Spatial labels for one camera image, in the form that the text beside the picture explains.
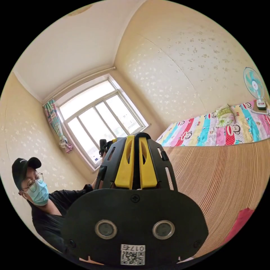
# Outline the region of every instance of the curtain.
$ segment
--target curtain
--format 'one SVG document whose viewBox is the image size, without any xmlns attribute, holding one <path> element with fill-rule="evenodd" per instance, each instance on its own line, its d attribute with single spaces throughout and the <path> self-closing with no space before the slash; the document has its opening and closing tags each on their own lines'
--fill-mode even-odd
<svg viewBox="0 0 270 270">
<path fill-rule="evenodd" d="M 73 146 L 68 143 L 67 138 L 63 135 L 54 99 L 48 101 L 43 108 L 49 124 L 53 127 L 54 131 L 59 137 L 59 146 L 61 148 L 65 148 L 66 153 L 70 153 L 72 151 Z"/>
</svg>

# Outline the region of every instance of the man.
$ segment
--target man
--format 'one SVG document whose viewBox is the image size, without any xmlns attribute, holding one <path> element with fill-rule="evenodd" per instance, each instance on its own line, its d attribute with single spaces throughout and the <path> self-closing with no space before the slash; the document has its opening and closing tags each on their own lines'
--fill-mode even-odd
<svg viewBox="0 0 270 270">
<path fill-rule="evenodd" d="M 96 180 L 92 185 L 85 185 L 82 190 L 49 193 L 43 174 L 37 172 L 40 167 L 41 162 L 36 157 L 28 161 L 23 158 L 16 159 L 12 165 L 15 185 L 19 195 L 26 199 L 32 208 L 32 220 L 37 233 L 65 257 L 76 261 L 64 244 L 61 228 L 69 207 L 82 195 L 93 191 Z M 86 262 L 96 263 L 90 259 Z"/>
</svg>

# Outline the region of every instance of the fan base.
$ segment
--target fan base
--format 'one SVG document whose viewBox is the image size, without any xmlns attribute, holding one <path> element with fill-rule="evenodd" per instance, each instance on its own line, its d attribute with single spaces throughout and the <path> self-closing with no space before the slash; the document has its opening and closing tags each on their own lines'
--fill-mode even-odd
<svg viewBox="0 0 270 270">
<path fill-rule="evenodd" d="M 263 100 L 257 99 L 256 103 L 259 110 L 266 110 L 266 103 Z"/>
</svg>

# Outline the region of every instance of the window frame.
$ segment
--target window frame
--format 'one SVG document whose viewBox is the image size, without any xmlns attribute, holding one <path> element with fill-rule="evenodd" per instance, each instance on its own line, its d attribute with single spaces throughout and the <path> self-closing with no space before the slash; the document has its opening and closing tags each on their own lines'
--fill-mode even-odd
<svg viewBox="0 0 270 270">
<path fill-rule="evenodd" d="M 101 84 L 105 81 L 108 81 L 111 86 L 114 88 L 114 91 L 112 91 L 111 93 L 104 95 L 96 100 L 94 100 L 93 102 L 89 103 L 88 105 L 86 105 L 85 107 L 81 108 L 80 110 L 78 110 L 76 113 L 74 113 L 73 115 L 71 115 L 69 118 L 67 118 L 66 120 L 64 119 L 62 113 L 61 113 L 61 109 L 60 107 L 62 105 L 64 105 L 66 102 L 68 102 L 69 100 L 71 100 L 72 98 L 74 98 L 75 96 L 81 94 L 82 92 L 91 89 L 92 87 Z M 61 118 L 61 124 L 64 126 L 65 130 L 69 133 L 69 136 L 71 137 L 71 139 L 74 141 L 75 146 L 78 148 L 78 150 L 81 152 L 81 154 L 84 156 L 84 158 L 90 163 L 92 169 L 94 171 L 96 171 L 100 165 L 101 165 L 101 161 L 99 161 L 97 164 L 95 164 L 92 159 L 90 158 L 90 156 L 87 154 L 87 152 L 84 150 L 84 148 L 82 147 L 82 145 L 79 143 L 79 141 L 77 140 L 76 136 L 74 135 L 74 133 L 72 132 L 72 130 L 70 129 L 68 123 L 70 121 L 72 121 L 73 119 L 77 118 L 77 120 L 79 121 L 80 125 L 82 126 L 82 128 L 84 129 L 84 131 L 86 132 L 86 134 L 88 135 L 88 137 L 91 139 L 91 141 L 93 142 L 93 144 L 97 147 L 97 149 L 99 150 L 99 144 L 93 139 L 93 137 L 91 136 L 90 132 L 87 130 L 87 128 L 85 127 L 85 125 L 82 123 L 81 119 L 79 118 L 79 116 L 81 114 L 83 114 L 84 112 L 86 112 L 87 110 L 89 110 L 90 108 L 93 108 L 95 110 L 95 112 L 98 114 L 98 116 L 100 117 L 101 121 L 103 121 L 103 123 L 105 124 L 105 126 L 108 128 L 108 130 L 111 132 L 111 134 L 116 138 L 115 134 L 113 133 L 113 131 L 111 130 L 111 128 L 107 125 L 107 123 L 105 122 L 105 120 L 103 119 L 103 117 L 100 115 L 99 111 L 96 109 L 96 106 L 100 103 L 104 103 L 105 106 L 108 108 L 108 110 L 111 112 L 111 114 L 113 115 L 113 117 L 116 119 L 116 121 L 119 123 L 119 125 L 122 127 L 122 129 L 126 132 L 126 134 L 129 135 L 134 135 L 137 132 L 143 131 L 144 129 L 146 129 L 149 124 L 146 122 L 146 120 L 144 119 L 144 122 L 147 123 L 147 125 L 144 124 L 144 122 L 140 119 L 140 117 L 136 114 L 136 112 L 134 111 L 134 109 L 132 108 L 132 106 L 129 104 L 129 102 L 125 99 L 125 97 L 122 95 L 121 92 L 124 92 L 122 89 L 118 89 L 113 82 L 111 81 L 111 79 L 108 77 L 105 80 L 99 81 L 96 84 L 93 84 L 87 88 L 85 88 L 84 90 L 80 91 L 79 93 L 73 95 L 72 97 L 70 97 L 69 99 L 67 99 L 65 102 L 61 103 L 60 105 L 57 105 L 57 111 L 58 114 Z M 134 117 L 134 119 L 138 122 L 138 124 L 140 125 L 140 127 L 138 129 L 136 129 L 134 132 L 129 133 L 128 130 L 124 127 L 124 125 L 121 123 L 121 121 L 119 120 L 119 118 L 116 116 L 116 114 L 113 112 L 113 110 L 110 108 L 110 106 L 107 104 L 106 100 L 108 100 L 109 98 L 112 98 L 114 96 L 118 96 L 120 98 L 120 100 L 123 102 L 123 104 L 126 106 L 126 108 L 128 109 L 128 111 L 131 113 L 131 115 Z"/>
</svg>

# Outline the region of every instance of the red cloth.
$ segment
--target red cloth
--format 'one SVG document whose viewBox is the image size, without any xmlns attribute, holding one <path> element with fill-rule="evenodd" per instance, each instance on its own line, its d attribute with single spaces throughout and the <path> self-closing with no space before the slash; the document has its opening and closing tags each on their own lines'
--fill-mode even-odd
<svg viewBox="0 0 270 270">
<path fill-rule="evenodd" d="M 253 212 L 254 212 L 254 210 L 249 209 L 249 208 L 243 209 L 239 212 L 238 217 L 237 217 L 231 231 L 229 232 L 228 236 L 226 237 L 226 239 L 222 245 L 229 242 L 243 228 L 243 226 L 249 220 L 249 218 L 251 217 Z"/>
</svg>

